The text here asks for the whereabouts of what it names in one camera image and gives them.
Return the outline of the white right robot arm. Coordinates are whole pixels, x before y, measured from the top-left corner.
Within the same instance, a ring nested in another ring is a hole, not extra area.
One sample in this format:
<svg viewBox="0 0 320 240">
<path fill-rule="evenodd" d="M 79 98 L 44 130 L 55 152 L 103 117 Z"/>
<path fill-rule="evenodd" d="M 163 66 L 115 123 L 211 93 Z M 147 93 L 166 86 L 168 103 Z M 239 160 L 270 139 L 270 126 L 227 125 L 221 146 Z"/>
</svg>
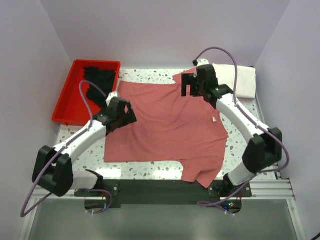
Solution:
<svg viewBox="0 0 320 240">
<path fill-rule="evenodd" d="M 235 196 L 258 173 L 278 163 L 282 158 L 282 132 L 257 120 L 238 101 L 234 91 L 219 84 L 215 68 L 198 66 L 195 73 L 181 75 L 181 95 L 203 97 L 214 109 L 225 115 L 245 139 L 247 146 L 242 162 L 223 177 L 220 192 Z"/>
</svg>

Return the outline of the dusty red t-shirt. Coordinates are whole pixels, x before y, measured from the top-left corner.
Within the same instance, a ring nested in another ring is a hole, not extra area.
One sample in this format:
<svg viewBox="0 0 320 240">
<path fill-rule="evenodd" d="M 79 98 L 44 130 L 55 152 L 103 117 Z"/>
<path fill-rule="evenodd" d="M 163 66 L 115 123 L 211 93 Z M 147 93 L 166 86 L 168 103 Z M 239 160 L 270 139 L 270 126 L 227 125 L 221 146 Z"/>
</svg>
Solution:
<svg viewBox="0 0 320 240">
<path fill-rule="evenodd" d="M 137 121 L 105 140 L 107 163 L 178 161 L 182 180 L 208 188 L 222 169 L 228 133 L 220 112 L 202 97 L 182 96 L 182 76 L 173 84 L 123 81 Z"/>
</svg>

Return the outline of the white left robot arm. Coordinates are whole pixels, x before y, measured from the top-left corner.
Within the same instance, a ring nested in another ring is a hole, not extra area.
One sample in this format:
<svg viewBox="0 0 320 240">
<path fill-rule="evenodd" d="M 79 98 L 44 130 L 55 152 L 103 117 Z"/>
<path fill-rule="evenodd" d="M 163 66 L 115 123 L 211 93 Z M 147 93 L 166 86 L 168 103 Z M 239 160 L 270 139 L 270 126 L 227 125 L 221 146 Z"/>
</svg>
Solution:
<svg viewBox="0 0 320 240">
<path fill-rule="evenodd" d="M 37 154 L 32 182 L 51 194 L 62 197 L 70 190 L 86 190 L 99 196 L 104 190 L 102 176 L 92 170 L 76 171 L 76 160 L 93 144 L 117 129 L 137 121 L 129 101 L 113 97 L 109 105 L 72 137 L 54 147 L 43 146 Z"/>
</svg>

